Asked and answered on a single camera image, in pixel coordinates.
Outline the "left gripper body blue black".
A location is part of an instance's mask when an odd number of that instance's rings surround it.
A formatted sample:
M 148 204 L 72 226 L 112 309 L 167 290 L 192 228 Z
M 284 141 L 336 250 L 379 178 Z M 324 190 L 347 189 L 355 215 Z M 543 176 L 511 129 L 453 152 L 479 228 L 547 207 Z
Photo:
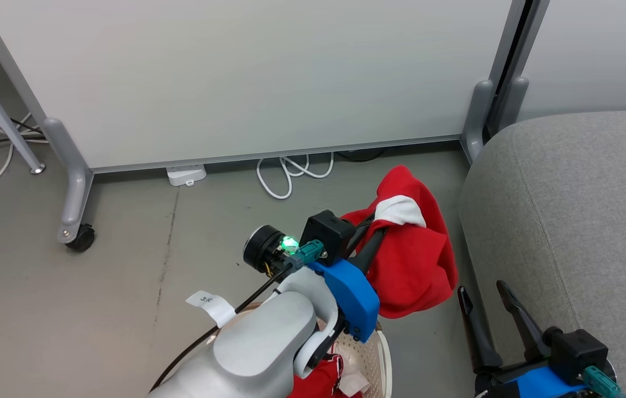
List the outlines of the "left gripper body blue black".
M 341 311 L 345 332 L 366 343 L 376 329 L 380 299 L 354 259 L 346 259 L 355 230 L 352 224 L 306 224 L 295 240 L 262 225 L 245 242 L 244 262 L 277 281 L 302 269 L 320 275 Z

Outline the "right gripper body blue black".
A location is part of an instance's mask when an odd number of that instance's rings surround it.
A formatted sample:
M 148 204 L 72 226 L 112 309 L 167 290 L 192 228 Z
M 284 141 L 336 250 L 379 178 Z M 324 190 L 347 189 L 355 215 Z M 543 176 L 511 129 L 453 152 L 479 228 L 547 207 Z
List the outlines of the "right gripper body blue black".
M 547 361 L 509 367 L 474 367 L 476 397 L 594 397 L 583 384 L 568 385 Z

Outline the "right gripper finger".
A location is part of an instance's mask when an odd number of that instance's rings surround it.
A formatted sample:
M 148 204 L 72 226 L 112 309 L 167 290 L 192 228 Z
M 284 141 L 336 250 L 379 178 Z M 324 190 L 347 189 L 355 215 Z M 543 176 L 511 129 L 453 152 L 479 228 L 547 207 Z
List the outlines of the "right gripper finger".
M 504 309 L 512 315 L 523 343 L 523 357 L 527 362 L 538 361 L 550 355 L 550 348 L 543 342 L 543 331 L 533 317 L 523 307 L 509 285 L 504 280 L 497 280 L 496 287 Z
M 502 367 L 503 360 L 494 348 L 485 317 L 480 313 L 464 286 L 457 288 L 472 371 L 475 375 L 492 372 Z

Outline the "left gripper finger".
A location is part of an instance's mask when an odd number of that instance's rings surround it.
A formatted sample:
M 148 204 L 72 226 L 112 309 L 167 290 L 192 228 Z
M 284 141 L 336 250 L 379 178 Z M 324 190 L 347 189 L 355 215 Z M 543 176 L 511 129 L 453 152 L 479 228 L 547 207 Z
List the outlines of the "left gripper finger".
M 364 275 L 369 273 L 374 259 L 386 236 L 387 227 L 379 228 L 373 232 L 366 244 L 361 249 L 355 250 L 354 265 L 361 270 Z
M 369 215 L 361 223 L 356 225 L 355 234 L 353 234 L 353 237 L 351 237 L 350 241 L 348 242 L 348 247 L 346 247 L 346 259 L 347 260 L 350 260 L 352 257 L 356 255 L 357 247 L 361 243 L 361 240 L 363 239 L 363 237 L 366 236 L 366 232 L 369 230 L 369 227 L 371 226 L 373 221 L 374 221 L 374 216 Z M 374 241 L 374 239 L 371 239 L 369 243 L 371 243 L 371 247 L 369 249 L 365 249 L 364 246 L 362 246 L 361 251 L 362 251 L 363 256 L 371 258 L 373 257 L 373 255 L 376 254 L 376 242 Z

